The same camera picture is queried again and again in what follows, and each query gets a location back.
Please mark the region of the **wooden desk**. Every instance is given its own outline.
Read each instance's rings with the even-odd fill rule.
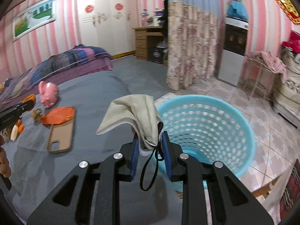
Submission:
[[[148,50],[164,40],[161,33],[162,26],[139,27],[133,30],[135,30],[136,58],[148,61]]]

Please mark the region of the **turquoise plastic basket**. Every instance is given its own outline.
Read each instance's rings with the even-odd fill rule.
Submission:
[[[238,178],[250,166],[255,153],[254,134],[235,107],[210,96],[184,95],[166,101],[157,110],[163,130],[183,152],[209,164],[222,161]],[[166,172],[163,161],[159,169]],[[182,191],[182,182],[173,185]]]

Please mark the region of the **picture frame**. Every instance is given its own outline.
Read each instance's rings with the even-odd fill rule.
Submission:
[[[56,20],[56,0],[43,0],[20,12],[13,19],[13,41]]]

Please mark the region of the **wardrobe door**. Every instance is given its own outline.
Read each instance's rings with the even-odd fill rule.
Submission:
[[[110,0],[95,0],[96,24],[99,47],[105,49],[108,53],[115,51],[112,40],[113,17],[110,11]]]
[[[135,33],[132,28],[138,27],[137,0],[127,0],[126,27],[129,51],[135,50]]]
[[[77,11],[82,44],[99,46],[96,33],[95,0],[77,0]]]
[[[114,52],[112,55],[128,52],[130,46],[127,39],[126,11],[128,7],[127,0],[109,0],[111,11],[111,35],[114,43]]]

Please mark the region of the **blue gripper pad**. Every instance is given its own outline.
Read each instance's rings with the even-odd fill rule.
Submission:
[[[161,136],[161,141],[162,141],[162,145],[163,145],[163,157],[165,159],[167,176],[168,176],[169,180],[171,180],[171,178],[172,178],[171,157],[170,157],[170,152],[168,149],[167,139],[169,139],[169,138],[166,138],[166,133],[163,132],[163,134]]]
[[[137,171],[137,160],[139,158],[139,138],[134,138],[133,139],[133,144],[134,144],[134,150],[132,153],[132,158],[131,158],[131,169],[130,169],[130,178],[131,181],[135,177],[135,173]]]

